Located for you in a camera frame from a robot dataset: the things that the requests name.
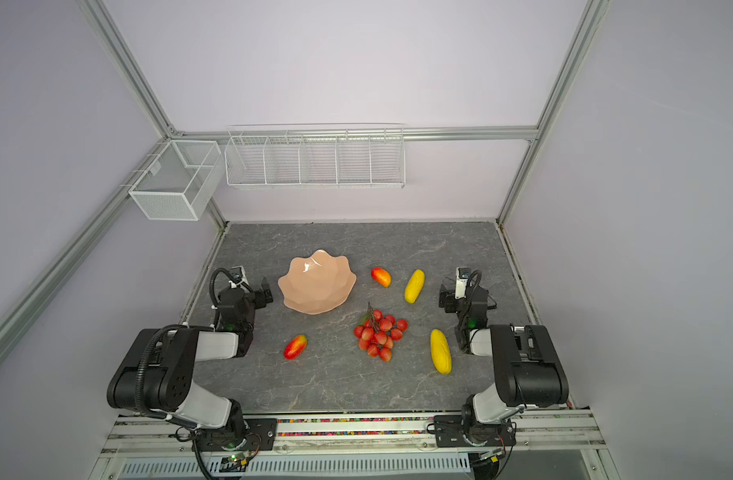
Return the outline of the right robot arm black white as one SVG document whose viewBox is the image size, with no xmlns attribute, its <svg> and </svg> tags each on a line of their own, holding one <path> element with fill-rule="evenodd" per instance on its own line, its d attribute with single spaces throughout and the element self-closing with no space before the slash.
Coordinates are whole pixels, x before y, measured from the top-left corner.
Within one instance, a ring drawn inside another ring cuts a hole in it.
<svg viewBox="0 0 733 480">
<path fill-rule="evenodd" d="M 479 286 L 441 286 L 438 305 L 457 317 L 460 351 L 488 358 L 493 370 L 493 383 L 468 396 L 458 414 L 433 418 L 428 431 L 438 447 L 514 446 L 516 416 L 568 402 L 568 381 L 544 326 L 489 326 L 487 312 L 495 307 Z"/>
</svg>

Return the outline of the red lychee bunch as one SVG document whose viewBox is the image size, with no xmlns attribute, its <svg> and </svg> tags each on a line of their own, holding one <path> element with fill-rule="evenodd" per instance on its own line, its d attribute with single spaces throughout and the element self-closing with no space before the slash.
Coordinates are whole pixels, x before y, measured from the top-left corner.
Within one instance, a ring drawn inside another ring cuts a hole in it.
<svg viewBox="0 0 733 480">
<path fill-rule="evenodd" d="M 368 304 L 366 312 L 354 327 L 354 336 L 358 340 L 358 348 L 369 357 L 389 363 L 396 342 L 402 340 L 408 326 L 407 320 L 385 314 Z"/>
</svg>

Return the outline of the white mesh box basket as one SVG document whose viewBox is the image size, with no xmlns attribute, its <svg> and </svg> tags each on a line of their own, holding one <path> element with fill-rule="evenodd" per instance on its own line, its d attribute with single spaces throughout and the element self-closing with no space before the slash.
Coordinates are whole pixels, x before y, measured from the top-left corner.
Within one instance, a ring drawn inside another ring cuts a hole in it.
<svg viewBox="0 0 733 480">
<path fill-rule="evenodd" d="M 132 183 L 130 197 L 149 220 L 198 221 L 222 177 L 218 142 L 170 140 Z"/>
</svg>

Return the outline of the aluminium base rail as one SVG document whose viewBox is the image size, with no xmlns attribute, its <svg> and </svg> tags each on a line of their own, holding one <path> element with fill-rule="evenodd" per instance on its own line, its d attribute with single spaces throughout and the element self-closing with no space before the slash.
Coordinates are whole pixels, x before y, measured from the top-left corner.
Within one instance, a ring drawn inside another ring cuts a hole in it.
<svg viewBox="0 0 733 480">
<path fill-rule="evenodd" d="M 272 454 L 429 453 L 440 450 L 432 423 L 437 412 L 388 414 L 276 414 Z M 608 448 L 589 410 L 530 410 L 512 418 L 516 450 L 600 450 Z M 176 440 L 176 426 L 120 416 L 101 458 L 184 456 L 188 442 Z"/>
</svg>

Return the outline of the yellow fruit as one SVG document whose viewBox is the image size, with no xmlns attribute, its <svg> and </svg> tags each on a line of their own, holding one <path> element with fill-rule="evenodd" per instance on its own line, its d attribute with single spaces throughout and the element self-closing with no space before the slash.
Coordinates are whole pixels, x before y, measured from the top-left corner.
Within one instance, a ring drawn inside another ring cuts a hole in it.
<svg viewBox="0 0 733 480">
<path fill-rule="evenodd" d="M 412 276 L 410 276 L 404 290 L 404 300 L 408 304 L 414 304 L 418 300 L 418 297 L 424 288 L 424 283 L 425 272 L 421 269 L 415 270 L 412 273 Z"/>
<path fill-rule="evenodd" d="M 438 329 L 430 333 L 430 354 L 434 368 L 439 374 L 452 372 L 452 358 L 446 336 Z"/>
</svg>

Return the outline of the yellow fruit front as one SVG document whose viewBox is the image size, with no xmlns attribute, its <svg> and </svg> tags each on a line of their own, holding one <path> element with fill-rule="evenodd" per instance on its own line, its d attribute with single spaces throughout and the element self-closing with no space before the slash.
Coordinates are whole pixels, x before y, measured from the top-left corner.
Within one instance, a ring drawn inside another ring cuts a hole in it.
<svg viewBox="0 0 733 480">
<path fill-rule="evenodd" d="M 430 354 L 434 368 L 439 374 L 452 372 L 452 358 L 446 336 L 438 329 L 430 333 Z"/>
</svg>

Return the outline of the peach scalloped fruit bowl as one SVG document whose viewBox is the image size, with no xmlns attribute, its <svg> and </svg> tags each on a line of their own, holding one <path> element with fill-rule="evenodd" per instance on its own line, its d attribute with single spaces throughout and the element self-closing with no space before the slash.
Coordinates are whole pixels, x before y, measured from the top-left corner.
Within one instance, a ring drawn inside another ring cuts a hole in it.
<svg viewBox="0 0 733 480">
<path fill-rule="evenodd" d="M 332 256 L 320 249 L 308 257 L 290 261 L 288 273 L 278 279 L 284 305 L 306 315 L 330 312 L 348 300 L 356 274 L 346 256 Z"/>
</svg>

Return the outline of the red mango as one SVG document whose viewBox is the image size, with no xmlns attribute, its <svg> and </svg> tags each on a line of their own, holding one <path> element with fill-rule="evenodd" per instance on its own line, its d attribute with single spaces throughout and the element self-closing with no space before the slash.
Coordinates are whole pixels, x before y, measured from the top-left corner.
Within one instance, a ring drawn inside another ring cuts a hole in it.
<svg viewBox="0 0 733 480">
<path fill-rule="evenodd" d="M 390 273 L 382 267 L 376 267 L 371 270 L 372 279 L 384 288 L 388 288 L 392 284 Z"/>
<path fill-rule="evenodd" d="M 304 334 L 300 334 L 294 337 L 294 339 L 286 345 L 286 349 L 284 349 L 284 358 L 286 358 L 286 360 L 294 360 L 304 353 L 306 347 L 308 347 L 308 338 Z"/>
</svg>

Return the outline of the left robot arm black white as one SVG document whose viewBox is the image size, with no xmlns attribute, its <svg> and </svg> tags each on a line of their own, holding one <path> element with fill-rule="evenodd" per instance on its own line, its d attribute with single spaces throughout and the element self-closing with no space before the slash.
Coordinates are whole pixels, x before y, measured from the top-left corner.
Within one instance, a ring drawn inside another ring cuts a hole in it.
<svg viewBox="0 0 733 480">
<path fill-rule="evenodd" d="M 274 302 L 268 280 L 248 284 L 242 272 L 214 271 L 208 285 L 214 320 L 208 326 L 174 324 L 138 333 L 112 376 L 106 401 L 184 430 L 180 441 L 198 453 L 268 451 L 276 440 L 270 419 L 247 420 L 240 402 L 194 381 L 196 363 L 242 358 L 254 340 L 256 311 Z"/>
</svg>

